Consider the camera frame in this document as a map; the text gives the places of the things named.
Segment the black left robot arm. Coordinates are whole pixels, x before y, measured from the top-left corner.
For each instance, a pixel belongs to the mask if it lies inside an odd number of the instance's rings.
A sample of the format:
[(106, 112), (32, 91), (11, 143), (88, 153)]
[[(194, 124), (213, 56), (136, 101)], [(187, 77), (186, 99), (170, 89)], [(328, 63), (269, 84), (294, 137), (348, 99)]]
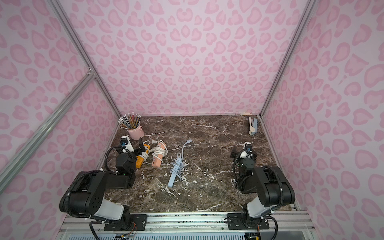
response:
[(130, 189), (136, 179), (137, 156), (146, 151), (140, 143), (137, 149), (113, 146), (108, 149), (103, 170), (80, 172), (60, 200), (59, 208), (74, 218), (91, 218), (130, 225), (129, 207), (104, 198), (107, 189)]

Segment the pink power strip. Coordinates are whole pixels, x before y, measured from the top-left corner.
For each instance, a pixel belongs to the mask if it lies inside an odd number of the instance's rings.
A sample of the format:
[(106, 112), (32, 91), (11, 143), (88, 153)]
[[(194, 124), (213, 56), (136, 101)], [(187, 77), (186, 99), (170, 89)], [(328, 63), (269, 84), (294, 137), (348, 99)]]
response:
[(152, 166), (154, 168), (159, 168), (163, 163), (163, 158), (168, 154), (168, 149), (166, 144), (160, 140), (157, 146), (152, 151), (153, 161)]

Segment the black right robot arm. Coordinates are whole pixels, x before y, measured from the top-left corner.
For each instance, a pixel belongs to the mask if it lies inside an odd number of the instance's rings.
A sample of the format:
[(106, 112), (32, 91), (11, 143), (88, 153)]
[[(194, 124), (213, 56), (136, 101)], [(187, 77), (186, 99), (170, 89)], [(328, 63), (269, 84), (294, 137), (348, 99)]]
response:
[(274, 220), (271, 216), (281, 207), (296, 200), (294, 189), (279, 167), (256, 167), (257, 154), (252, 145), (245, 142), (243, 149), (231, 152), (234, 186), (242, 194), (257, 194), (246, 203), (240, 214), (227, 214), (224, 219), (229, 229), (254, 229)]

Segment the yellow power strip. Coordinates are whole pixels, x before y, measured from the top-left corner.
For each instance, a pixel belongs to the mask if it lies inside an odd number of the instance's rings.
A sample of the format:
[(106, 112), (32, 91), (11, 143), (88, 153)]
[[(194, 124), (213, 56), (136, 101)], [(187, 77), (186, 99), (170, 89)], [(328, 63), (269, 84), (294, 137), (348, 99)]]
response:
[(143, 153), (140, 156), (137, 156), (137, 161), (136, 161), (136, 168), (139, 169), (142, 167), (143, 163), (149, 158), (149, 153), (150, 153), (150, 145), (144, 144), (146, 147), (146, 152)]

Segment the grey-blue power strip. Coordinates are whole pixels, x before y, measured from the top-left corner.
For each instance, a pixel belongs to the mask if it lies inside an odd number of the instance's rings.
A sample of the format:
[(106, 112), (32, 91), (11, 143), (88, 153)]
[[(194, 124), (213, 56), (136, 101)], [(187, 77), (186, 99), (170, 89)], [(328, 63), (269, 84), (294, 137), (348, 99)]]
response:
[(173, 187), (176, 178), (182, 179), (182, 169), (184, 167), (184, 161), (181, 153), (177, 153), (177, 158), (174, 159), (173, 162), (171, 162), (171, 165), (171, 176), (167, 185), (168, 188)]

